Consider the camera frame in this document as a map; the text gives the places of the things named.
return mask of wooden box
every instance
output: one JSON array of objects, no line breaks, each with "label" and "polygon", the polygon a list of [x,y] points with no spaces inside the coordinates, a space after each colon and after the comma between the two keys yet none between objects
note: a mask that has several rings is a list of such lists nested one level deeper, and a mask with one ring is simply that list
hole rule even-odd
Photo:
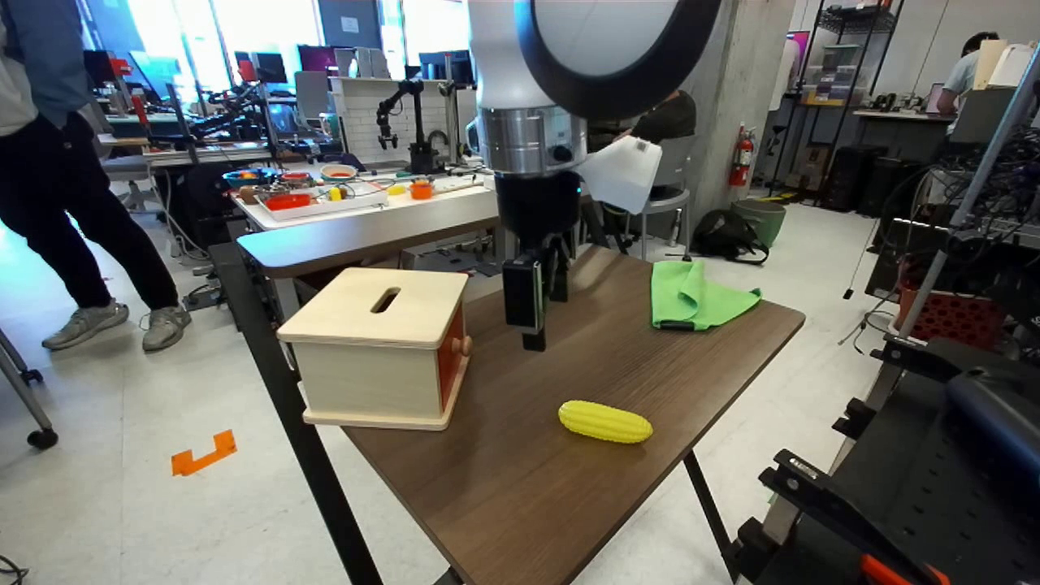
[{"label": "wooden box", "polygon": [[445,427],[469,367],[465,272],[344,268],[283,327],[304,422]]}]

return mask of sneaker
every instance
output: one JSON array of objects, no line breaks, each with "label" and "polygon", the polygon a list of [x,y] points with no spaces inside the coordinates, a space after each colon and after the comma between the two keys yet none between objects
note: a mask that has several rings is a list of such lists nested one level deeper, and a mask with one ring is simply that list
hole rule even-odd
[{"label": "sneaker", "polygon": [[88,339],[100,335],[104,327],[122,323],[128,315],[129,315],[129,309],[119,302],[79,309],[79,311],[71,311],[71,318],[65,322],[62,330],[49,335],[43,340],[43,347],[67,349],[67,347],[84,344]]},{"label": "sneaker", "polygon": [[192,315],[180,304],[156,309],[148,315],[148,330],[144,335],[144,349],[156,354],[165,349],[168,344],[183,340]]}]

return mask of person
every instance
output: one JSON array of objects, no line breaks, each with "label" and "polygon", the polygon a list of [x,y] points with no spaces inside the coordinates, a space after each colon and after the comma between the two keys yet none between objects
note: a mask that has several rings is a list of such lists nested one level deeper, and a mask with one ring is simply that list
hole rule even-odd
[{"label": "person", "polygon": [[62,277],[79,304],[43,344],[65,349],[129,315],[106,293],[84,237],[128,268],[148,304],[144,349],[175,344],[192,315],[180,309],[146,229],[109,194],[94,128],[79,112],[91,87],[76,0],[0,0],[0,45],[0,219]]},{"label": "person", "polygon": [[933,102],[933,112],[938,116],[955,116],[960,100],[972,90],[975,84],[975,71],[979,71],[979,49],[989,38],[1002,38],[997,32],[975,32],[972,38],[964,38],[962,45],[962,59],[952,64],[942,94]]}]

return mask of brown tabletop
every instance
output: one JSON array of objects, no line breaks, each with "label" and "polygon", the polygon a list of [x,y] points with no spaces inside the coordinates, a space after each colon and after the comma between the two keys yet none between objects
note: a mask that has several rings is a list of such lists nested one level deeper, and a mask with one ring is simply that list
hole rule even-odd
[{"label": "brown tabletop", "polygon": [[261,229],[236,237],[236,244],[264,265],[267,277],[293,279],[361,259],[366,253],[401,249],[428,237],[445,237],[493,219],[493,199],[459,199],[283,229]]},{"label": "brown tabletop", "polygon": [[[596,253],[548,304],[548,349],[520,349],[501,295],[469,304],[469,384],[445,433],[349,427],[465,580],[569,580],[802,323],[756,304],[713,335],[649,327],[649,262]],[[576,437],[561,398],[653,422],[644,446]]]}]

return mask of fire extinguisher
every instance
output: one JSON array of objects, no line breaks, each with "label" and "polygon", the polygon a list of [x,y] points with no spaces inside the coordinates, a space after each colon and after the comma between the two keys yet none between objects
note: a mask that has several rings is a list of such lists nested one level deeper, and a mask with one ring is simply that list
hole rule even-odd
[{"label": "fire extinguisher", "polygon": [[734,161],[727,170],[727,184],[734,188],[750,184],[750,161],[754,161],[754,132],[742,125]]}]

